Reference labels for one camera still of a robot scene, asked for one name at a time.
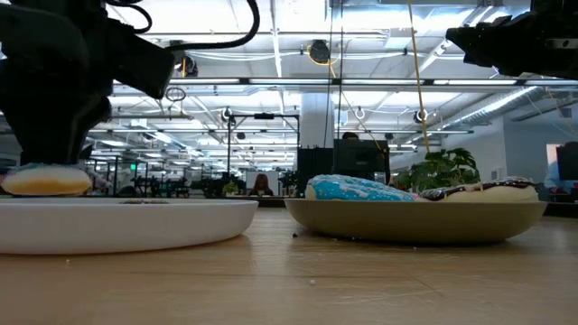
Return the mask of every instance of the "potted plant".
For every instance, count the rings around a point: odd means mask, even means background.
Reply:
[[[227,185],[223,187],[223,193],[225,196],[231,196],[238,193],[238,186],[235,182],[230,181]]]
[[[442,149],[425,155],[425,161],[412,165],[394,178],[394,186],[400,190],[422,190],[472,184],[480,181],[476,161],[463,148]]]

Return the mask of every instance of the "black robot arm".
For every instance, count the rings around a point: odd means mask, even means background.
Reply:
[[[530,12],[516,18],[451,28],[446,38],[465,51],[464,62],[495,67],[503,75],[578,79],[576,12],[577,1],[535,0]]]
[[[160,99],[171,79],[172,51],[240,46],[247,36],[217,44],[163,49],[136,33],[152,26],[142,0],[13,0],[0,5],[0,110],[22,146],[21,164],[75,164],[89,130],[110,118],[113,80]],[[107,17],[106,4],[131,7],[147,19],[135,29]]]

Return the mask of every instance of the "computer monitor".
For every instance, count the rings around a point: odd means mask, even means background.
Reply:
[[[387,141],[336,139],[333,143],[333,170],[343,172],[389,173]]]
[[[578,180],[578,144],[569,143],[556,148],[558,173],[561,181]]]

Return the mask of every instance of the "glazed donut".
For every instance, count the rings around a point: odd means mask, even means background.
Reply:
[[[90,188],[89,176],[73,166],[29,163],[8,173],[2,188],[13,195],[80,195]]]
[[[499,181],[425,190],[422,198],[440,202],[538,202],[532,181],[508,177]]]
[[[310,200],[414,201],[409,193],[376,181],[342,175],[318,175],[307,182]]]

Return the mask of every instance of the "blue frosted donut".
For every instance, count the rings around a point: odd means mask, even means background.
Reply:
[[[414,201],[409,193],[376,181],[342,175],[319,175],[307,182],[307,199]]]

